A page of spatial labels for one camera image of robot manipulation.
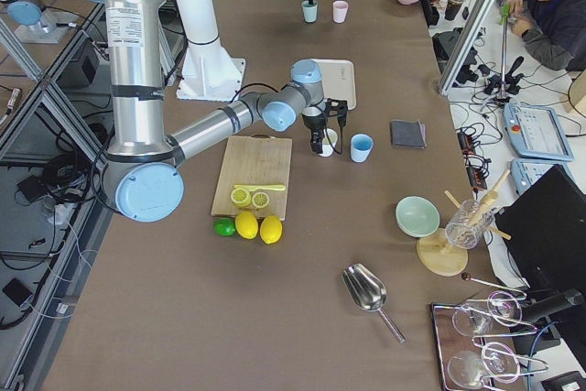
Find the cream white cup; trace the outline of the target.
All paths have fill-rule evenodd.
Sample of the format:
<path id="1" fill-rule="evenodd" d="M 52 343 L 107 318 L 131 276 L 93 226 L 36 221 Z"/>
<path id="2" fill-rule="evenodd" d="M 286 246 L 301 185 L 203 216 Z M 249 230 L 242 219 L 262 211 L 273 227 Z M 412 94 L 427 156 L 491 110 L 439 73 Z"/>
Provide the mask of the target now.
<path id="1" fill-rule="evenodd" d="M 321 157 L 330 157 L 334 154 L 335 147 L 338 142 L 338 134 L 331 128 L 324 129 L 326 131 L 327 140 L 324 140 L 323 149 L 320 152 Z"/>

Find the mint green cup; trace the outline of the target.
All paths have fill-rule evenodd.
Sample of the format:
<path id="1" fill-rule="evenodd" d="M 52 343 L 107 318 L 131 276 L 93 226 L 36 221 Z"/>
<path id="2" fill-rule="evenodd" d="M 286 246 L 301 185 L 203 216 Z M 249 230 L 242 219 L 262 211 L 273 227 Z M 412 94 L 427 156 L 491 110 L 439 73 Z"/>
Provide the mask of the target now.
<path id="1" fill-rule="evenodd" d="M 314 0 L 304 0 L 301 3 L 303 20 L 305 23 L 315 23 L 318 18 L 319 4 Z"/>

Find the pink cup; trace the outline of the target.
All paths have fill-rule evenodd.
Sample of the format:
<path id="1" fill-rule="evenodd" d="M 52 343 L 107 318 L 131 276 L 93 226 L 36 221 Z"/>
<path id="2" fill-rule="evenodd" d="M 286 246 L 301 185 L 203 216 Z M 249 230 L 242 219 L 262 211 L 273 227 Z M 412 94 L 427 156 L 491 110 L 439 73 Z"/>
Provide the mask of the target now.
<path id="1" fill-rule="evenodd" d="M 336 24 L 345 21 L 349 9 L 349 4 L 343 0 L 336 0 L 332 3 L 332 20 Z"/>

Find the light blue cup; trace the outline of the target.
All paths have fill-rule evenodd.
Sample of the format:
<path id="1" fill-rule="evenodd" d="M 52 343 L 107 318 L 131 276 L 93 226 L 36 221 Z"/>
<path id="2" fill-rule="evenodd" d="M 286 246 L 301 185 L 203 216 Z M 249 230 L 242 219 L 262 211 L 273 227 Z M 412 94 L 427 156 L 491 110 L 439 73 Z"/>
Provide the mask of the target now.
<path id="1" fill-rule="evenodd" d="M 374 140 L 367 134 L 356 134 L 351 138 L 351 160 L 355 163 L 363 163 L 368 159 Z"/>

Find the beige rectangular tray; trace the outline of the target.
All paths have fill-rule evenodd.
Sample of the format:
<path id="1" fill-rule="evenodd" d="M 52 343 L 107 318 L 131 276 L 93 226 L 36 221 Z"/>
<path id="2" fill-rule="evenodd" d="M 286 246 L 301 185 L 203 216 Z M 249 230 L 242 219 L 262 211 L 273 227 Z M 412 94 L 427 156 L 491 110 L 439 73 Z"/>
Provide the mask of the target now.
<path id="1" fill-rule="evenodd" d="M 353 63 L 350 60 L 314 61 L 320 67 L 324 97 L 345 101 L 348 109 L 353 110 L 357 104 Z"/>

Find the metal glass rack tray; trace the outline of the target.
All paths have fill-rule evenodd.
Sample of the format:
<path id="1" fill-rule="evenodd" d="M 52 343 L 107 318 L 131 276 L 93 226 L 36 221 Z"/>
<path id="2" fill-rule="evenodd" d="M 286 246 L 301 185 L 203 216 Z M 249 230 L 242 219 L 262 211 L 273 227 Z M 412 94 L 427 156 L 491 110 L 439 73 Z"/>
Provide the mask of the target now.
<path id="1" fill-rule="evenodd" d="M 503 390 L 506 390 L 510 385 L 518 383 L 523 376 L 528 376 L 533 373 L 533 370 L 524 370 L 523 367 L 534 366 L 534 372 L 541 373 L 548 369 L 548 364 L 539 359 L 532 359 L 531 357 L 519 354 L 515 351 L 514 340 L 526 336 L 534 336 L 538 334 L 537 326 L 532 323 L 522 320 L 522 322 L 513 327 L 503 327 L 498 332 L 502 332 L 501 337 L 467 337 L 459 334 L 452 325 L 452 315 L 457 305 L 445 305 L 433 303 L 430 306 L 432 330 L 434 334 L 434 341 L 436 343 L 437 355 L 439 359 L 439 377 L 441 384 L 445 390 L 464 390 L 455 385 L 448 376 L 448 362 L 450 358 L 460 351 L 472 351 L 478 353 L 481 348 L 488 342 L 500 342 L 509 347 L 516 355 L 520 365 L 520 376 L 517 380 L 508 385 L 503 385 Z"/>

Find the wooden cutting board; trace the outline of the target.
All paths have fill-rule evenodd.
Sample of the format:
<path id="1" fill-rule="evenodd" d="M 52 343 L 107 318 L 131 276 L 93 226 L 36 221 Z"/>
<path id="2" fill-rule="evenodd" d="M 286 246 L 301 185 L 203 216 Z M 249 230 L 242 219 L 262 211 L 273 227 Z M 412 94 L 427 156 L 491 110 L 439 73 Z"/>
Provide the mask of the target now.
<path id="1" fill-rule="evenodd" d="M 235 184 L 285 185 L 282 191 L 268 190 L 269 204 L 256 210 L 257 218 L 275 215 L 286 218 L 292 140 L 276 137 L 230 136 L 212 202 L 212 216 L 234 217 L 239 208 L 231 202 Z"/>

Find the yellow plastic knife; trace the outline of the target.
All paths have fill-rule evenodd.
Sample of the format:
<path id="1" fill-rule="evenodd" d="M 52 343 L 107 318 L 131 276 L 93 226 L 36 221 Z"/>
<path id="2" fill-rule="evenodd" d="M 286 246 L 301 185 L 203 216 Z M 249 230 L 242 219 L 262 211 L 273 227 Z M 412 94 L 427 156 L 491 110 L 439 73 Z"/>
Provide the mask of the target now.
<path id="1" fill-rule="evenodd" d="M 266 185 L 250 185 L 250 184 L 234 184 L 235 189 L 243 189 L 248 191 L 284 191 L 287 186 L 284 184 L 266 184 Z"/>

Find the right lemon half slice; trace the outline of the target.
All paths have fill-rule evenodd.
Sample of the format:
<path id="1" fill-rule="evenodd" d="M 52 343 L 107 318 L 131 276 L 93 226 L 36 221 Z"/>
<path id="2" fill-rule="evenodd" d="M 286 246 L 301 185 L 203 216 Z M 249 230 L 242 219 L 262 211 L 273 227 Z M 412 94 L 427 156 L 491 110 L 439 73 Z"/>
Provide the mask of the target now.
<path id="1" fill-rule="evenodd" d="M 264 191 L 256 191 L 251 196 L 251 204 L 255 209 L 261 210 L 266 208 L 270 203 L 269 195 Z"/>

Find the lemon half slice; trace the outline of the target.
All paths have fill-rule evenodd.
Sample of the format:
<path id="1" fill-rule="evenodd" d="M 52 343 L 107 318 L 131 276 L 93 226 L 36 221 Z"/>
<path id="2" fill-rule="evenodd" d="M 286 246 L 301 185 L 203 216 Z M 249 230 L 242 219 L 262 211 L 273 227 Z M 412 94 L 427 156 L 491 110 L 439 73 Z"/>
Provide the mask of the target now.
<path id="1" fill-rule="evenodd" d="M 270 203 L 269 195 L 264 191 L 256 191 L 251 196 L 251 204 L 255 209 L 261 210 L 266 208 Z"/>
<path id="2" fill-rule="evenodd" d="M 233 205 L 239 208 L 248 206 L 252 201 L 252 195 L 249 190 L 244 188 L 234 188 L 230 194 Z"/>

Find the grey folded cloth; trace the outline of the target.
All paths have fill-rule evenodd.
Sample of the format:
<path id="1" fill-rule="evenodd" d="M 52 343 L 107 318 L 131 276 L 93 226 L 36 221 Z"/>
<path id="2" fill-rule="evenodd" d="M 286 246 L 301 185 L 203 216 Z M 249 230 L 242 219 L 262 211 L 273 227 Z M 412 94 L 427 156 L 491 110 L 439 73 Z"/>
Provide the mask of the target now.
<path id="1" fill-rule="evenodd" d="M 395 147 L 423 149 L 427 147 L 426 127 L 420 121 L 392 120 L 391 144 Z"/>

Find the left lemon half slice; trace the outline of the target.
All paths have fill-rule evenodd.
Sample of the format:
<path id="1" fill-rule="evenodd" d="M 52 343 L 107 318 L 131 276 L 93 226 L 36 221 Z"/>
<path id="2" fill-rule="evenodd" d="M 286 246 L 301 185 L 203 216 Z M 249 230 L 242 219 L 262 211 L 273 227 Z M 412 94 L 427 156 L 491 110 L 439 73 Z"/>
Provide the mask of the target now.
<path id="1" fill-rule="evenodd" d="M 239 208 L 248 206 L 252 201 L 252 195 L 249 190 L 244 188 L 234 188 L 230 194 L 233 205 Z"/>

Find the yellow lemon right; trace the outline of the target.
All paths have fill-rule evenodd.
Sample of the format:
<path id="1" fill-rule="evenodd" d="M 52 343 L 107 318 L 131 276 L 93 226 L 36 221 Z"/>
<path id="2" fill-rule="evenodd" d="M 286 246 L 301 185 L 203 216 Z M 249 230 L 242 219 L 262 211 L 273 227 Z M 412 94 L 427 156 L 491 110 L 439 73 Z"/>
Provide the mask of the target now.
<path id="1" fill-rule="evenodd" d="M 283 234 L 283 224 L 275 215 L 267 216 L 260 226 L 260 237 L 265 244 L 275 244 Z"/>

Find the yellow lemon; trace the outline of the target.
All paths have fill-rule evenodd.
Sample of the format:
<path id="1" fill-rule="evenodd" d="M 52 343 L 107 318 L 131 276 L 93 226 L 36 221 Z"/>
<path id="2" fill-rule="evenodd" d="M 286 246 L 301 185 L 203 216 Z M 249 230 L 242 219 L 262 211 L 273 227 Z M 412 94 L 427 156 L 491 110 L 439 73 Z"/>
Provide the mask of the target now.
<path id="1" fill-rule="evenodd" d="M 283 234 L 283 224 L 275 215 L 267 216 L 260 226 L 260 237 L 265 244 L 275 244 Z"/>
<path id="2" fill-rule="evenodd" d="M 245 239 L 255 239 L 259 231 L 258 220 L 249 211 L 239 212 L 234 218 L 235 229 Z"/>

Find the yellow lemon left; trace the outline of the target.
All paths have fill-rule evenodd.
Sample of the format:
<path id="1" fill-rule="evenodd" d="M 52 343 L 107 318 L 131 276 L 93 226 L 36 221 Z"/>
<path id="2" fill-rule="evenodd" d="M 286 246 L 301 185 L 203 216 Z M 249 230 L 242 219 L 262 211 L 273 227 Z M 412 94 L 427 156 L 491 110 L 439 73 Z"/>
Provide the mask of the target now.
<path id="1" fill-rule="evenodd" d="M 249 211 L 239 212 L 234 218 L 235 229 L 245 239 L 255 239 L 259 231 L 258 220 Z"/>

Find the mint green bowl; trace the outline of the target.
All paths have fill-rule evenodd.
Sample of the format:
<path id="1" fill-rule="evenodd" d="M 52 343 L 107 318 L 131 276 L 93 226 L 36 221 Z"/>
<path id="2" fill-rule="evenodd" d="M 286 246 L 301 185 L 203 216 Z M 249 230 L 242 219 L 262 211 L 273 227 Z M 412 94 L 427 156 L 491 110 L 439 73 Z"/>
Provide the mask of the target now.
<path id="1" fill-rule="evenodd" d="M 396 205 L 396 222 L 405 234 L 421 238 L 440 227 L 440 213 L 433 203 L 419 196 L 408 196 Z"/>

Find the green lime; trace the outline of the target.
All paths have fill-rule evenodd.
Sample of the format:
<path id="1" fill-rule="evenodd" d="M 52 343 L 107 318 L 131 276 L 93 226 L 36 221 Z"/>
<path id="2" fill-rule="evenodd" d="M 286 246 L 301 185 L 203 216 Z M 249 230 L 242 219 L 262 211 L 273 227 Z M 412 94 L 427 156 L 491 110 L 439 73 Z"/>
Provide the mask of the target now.
<path id="1" fill-rule="evenodd" d="M 232 236 L 236 233 L 235 222 L 233 218 L 217 218 L 213 222 L 214 231 L 224 237 Z"/>

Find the iced coffee cup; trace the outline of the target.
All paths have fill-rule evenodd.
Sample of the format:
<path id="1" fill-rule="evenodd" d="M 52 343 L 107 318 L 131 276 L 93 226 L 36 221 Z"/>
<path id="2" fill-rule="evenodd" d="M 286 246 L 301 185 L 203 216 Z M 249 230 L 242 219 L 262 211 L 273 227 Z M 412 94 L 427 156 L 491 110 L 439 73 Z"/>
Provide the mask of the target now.
<path id="1" fill-rule="evenodd" d="M 460 12 L 464 2 L 465 0 L 447 0 L 444 18 L 448 21 L 453 21 Z"/>

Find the metal scoop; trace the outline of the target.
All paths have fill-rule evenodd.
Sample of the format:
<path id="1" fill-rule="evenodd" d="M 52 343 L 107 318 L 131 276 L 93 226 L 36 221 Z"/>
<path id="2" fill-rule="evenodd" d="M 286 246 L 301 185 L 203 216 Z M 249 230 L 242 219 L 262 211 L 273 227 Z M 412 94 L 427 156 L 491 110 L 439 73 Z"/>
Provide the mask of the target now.
<path id="1" fill-rule="evenodd" d="M 352 264 L 343 269 L 342 280 L 354 303 L 361 310 L 377 312 L 397 341 L 401 344 L 406 342 L 403 333 L 384 310 L 385 285 L 370 269 L 361 263 Z"/>

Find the wooden cup stand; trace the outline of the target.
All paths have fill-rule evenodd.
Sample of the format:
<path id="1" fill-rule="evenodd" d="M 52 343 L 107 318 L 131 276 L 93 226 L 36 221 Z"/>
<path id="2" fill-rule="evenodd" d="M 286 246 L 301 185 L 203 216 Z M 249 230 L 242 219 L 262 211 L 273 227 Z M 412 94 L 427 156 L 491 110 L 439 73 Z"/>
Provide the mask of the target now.
<path id="1" fill-rule="evenodd" d="M 492 209 L 493 204 L 499 197 L 498 189 L 505 182 L 509 173 L 510 171 L 506 169 L 499 180 L 483 195 L 481 200 L 477 201 L 480 203 L 479 212 L 487 212 Z M 459 210 L 462 202 L 458 202 L 448 190 L 445 190 L 444 193 Z M 432 235 L 418 239 L 417 252 L 421 263 L 431 272 L 451 277 L 460 274 L 467 266 L 468 249 L 461 249 L 448 242 L 445 234 L 446 226 L 439 228 Z M 512 238 L 510 234 L 500 231 L 493 224 L 487 230 L 500 235 L 505 240 Z"/>

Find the clear textured glass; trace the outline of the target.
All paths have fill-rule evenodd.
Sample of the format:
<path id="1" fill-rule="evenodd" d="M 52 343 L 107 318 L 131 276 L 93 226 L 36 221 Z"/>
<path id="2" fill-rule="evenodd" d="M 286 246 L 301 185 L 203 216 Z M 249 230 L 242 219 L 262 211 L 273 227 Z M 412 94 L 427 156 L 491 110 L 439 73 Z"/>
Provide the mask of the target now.
<path id="1" fill-rule="evenodd" d="M 459 210 L 451 217 L 445 228 L 448 242 L 461 249 L 474 248 L 488 227 L 494 222 L 494 214 L 491 209 L 487 212 L 479 212 L 480 203 L 474 200 L 466 200 Z"/>

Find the green tipped metal rod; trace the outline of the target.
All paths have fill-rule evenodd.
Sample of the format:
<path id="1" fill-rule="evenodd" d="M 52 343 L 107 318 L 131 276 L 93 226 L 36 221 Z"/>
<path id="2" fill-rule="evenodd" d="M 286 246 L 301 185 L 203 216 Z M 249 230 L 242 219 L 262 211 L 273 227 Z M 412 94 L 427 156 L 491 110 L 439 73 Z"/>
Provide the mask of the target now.
<path id="1" fill-rule="evenodd" d="M 510 17 L 511 6 L 509 4 L 501 7 L 501 19 L 500 25 L 502 29 L 502 47 L 501 47 L 501 71 L 500 71 L 500 83 L 498 92 L 496 94 L 496 101 L 498 103 L 504 103 L 508 99 L 508 83 L 507 83 L 507 32 L 508 32 L 508 20 Z"/>

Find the blue teach pendant lower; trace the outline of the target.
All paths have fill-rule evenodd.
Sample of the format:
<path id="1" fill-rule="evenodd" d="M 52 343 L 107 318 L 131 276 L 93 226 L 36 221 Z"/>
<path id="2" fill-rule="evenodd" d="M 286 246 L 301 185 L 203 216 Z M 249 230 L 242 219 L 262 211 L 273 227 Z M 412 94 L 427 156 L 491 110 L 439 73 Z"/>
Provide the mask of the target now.
<path id="1" fill-rule="evenodd" d="M 518 195 L 526 192 L 555 163 L 550 160 L 514 158 L 510 163 L 510 173 Z"/>

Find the blue teach pendant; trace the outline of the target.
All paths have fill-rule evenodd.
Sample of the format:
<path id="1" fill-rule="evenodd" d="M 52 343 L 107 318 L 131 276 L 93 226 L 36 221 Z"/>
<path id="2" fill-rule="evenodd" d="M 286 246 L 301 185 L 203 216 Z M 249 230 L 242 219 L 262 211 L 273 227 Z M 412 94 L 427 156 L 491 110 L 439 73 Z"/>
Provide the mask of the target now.
<path id="1" fill-rule="evenodd" d="M 506 133 L 520 157 L 571 162 L 574 159 L 557 113 L 548 107 L 506 103 Z"/>
<path id="2" fill-rule="evenodd" d="M 550 160 L 514 158 L 510 163 L 510 173 L 518 195 L 526 192 L 555 163 Z"/>

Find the blue teach pendant upper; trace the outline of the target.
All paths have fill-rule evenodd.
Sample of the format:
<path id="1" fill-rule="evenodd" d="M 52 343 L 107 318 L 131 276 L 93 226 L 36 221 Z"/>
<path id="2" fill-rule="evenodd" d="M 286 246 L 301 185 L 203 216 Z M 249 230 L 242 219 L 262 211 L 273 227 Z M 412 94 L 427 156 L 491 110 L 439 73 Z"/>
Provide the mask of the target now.
<path id="1" fill-rule="evenodd" d="M 506 133 L 520 157 L 571 162 L 574 159 L 557 113 L 548 107 L 506 103 Z"/>

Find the seated person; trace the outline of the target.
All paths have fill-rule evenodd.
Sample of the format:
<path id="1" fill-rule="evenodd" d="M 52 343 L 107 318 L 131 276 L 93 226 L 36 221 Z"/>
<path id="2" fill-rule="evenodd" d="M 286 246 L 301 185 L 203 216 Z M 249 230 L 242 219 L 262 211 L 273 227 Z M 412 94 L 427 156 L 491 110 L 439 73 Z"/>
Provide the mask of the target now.
<path id="1" fill-rule="evenodd" d="M 585 69 L 585 0 L 497 0 L 515 19 L 512 32 L 553 71 Z"/>

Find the upper wine glass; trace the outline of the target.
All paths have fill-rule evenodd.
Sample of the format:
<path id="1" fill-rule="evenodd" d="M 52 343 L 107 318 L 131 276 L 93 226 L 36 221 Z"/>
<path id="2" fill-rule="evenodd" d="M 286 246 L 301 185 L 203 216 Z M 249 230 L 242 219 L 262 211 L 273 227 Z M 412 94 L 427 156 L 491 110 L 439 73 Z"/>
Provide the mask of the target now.
<path id="1" fill-rule="evenodd" d="M 467 299 L 458 305 L 451 318 L 454 329 L 467 337 L 501 337 L 503 327 L 522 322 L 519 301 L 510 293 L 496 290 L 486 299 Z"/>

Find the wine glass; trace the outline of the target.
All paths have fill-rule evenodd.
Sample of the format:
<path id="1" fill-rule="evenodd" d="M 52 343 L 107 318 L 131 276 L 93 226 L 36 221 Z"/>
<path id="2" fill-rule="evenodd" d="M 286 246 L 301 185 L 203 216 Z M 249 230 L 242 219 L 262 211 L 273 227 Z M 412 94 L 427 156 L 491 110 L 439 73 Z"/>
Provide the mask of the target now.
<path id="1" fill-rule="evenodd" d="M 488 342 L 476 353 L 460 351 L 448 362 L 448 376 L 464 390 L 503 390 L 520 376 L 514 352 L 500 342 Z"/>
<path id="2" fill-rule="evenodd" d="M 486 299 L 467 299 L 458 305 L 451 318 L 454 329 L 467 337 L 501 337 L 503 327 L 522 322 L 519 301 L 510 293 L 496 290 Z"/>

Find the black monitor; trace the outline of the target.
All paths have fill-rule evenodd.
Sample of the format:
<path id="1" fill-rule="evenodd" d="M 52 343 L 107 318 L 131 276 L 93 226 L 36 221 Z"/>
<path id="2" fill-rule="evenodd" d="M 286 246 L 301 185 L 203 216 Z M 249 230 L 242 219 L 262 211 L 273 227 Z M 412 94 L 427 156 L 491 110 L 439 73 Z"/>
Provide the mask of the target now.
<path id="1" fill-rule="evenodd" d="M 560 165 L 496 216 L 506 247 L 534 289 L 585 292 L 585 194 Z"/>

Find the lower wine glass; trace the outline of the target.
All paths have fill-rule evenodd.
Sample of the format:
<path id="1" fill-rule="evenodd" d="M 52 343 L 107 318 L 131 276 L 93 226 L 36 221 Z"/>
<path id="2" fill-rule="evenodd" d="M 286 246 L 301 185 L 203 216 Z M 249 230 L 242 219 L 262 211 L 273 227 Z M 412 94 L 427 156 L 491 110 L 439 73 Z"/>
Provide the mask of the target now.
<path id="1" fill-rule="evenodd" d="M 503 390 L 520 376 L 514 352 L 500 342 L 488 342 L 476 353 L 460 351 L 448 362 L 448 376 L 464 390 Z"/>

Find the aluminium frame post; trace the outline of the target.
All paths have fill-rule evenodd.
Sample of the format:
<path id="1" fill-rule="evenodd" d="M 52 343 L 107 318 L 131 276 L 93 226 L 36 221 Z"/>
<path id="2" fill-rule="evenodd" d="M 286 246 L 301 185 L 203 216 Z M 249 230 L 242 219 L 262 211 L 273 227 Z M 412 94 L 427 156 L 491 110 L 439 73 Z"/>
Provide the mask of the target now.
<path id="1" fill-rule="evenodd" d="M 461 35 L 457 40 L 454 50 L 450 55 L 446 68 L 444 69 L 438 84 L 438 92 L 441 96 L 447 98 L 456 81 L 457 75 L 465 61 L 472 43 L 474 42 L 484 19 L 489 13 L 495 0 L 476 0 L 463 27 Z"/>

